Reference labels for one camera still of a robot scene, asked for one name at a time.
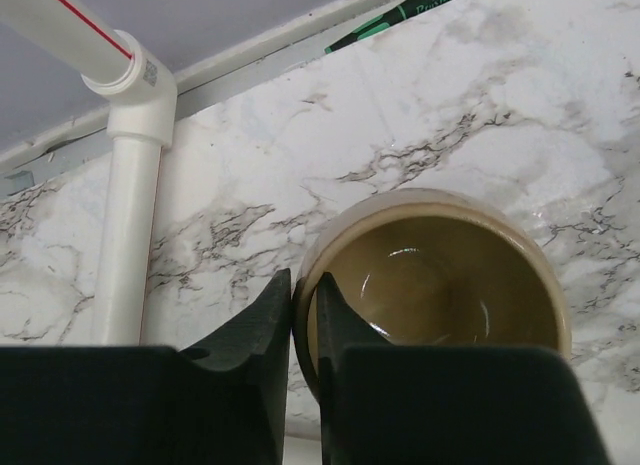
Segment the beige ceramic cup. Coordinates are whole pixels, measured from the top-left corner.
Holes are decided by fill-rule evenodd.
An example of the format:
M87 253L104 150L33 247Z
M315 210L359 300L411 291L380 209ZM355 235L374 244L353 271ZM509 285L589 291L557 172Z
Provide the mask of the beige ceramic cup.
M395 345L533 345L571 353L569 307L542 248L469 196L405 188L330 219L296 279L293 336L319 390L316 290L330 274L347 304Z

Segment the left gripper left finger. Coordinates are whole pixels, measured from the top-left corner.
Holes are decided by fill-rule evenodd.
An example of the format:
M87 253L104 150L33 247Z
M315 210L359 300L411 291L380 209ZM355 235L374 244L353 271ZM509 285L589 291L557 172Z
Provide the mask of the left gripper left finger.
M5 346L5 464L278 464L291 273L184 350Z

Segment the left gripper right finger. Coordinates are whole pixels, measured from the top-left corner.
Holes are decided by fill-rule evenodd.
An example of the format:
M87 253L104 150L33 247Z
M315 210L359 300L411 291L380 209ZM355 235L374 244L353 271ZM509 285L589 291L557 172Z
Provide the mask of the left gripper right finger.
M542 348L399 346L317 287L326 464L591 464L595 422L575 374Z

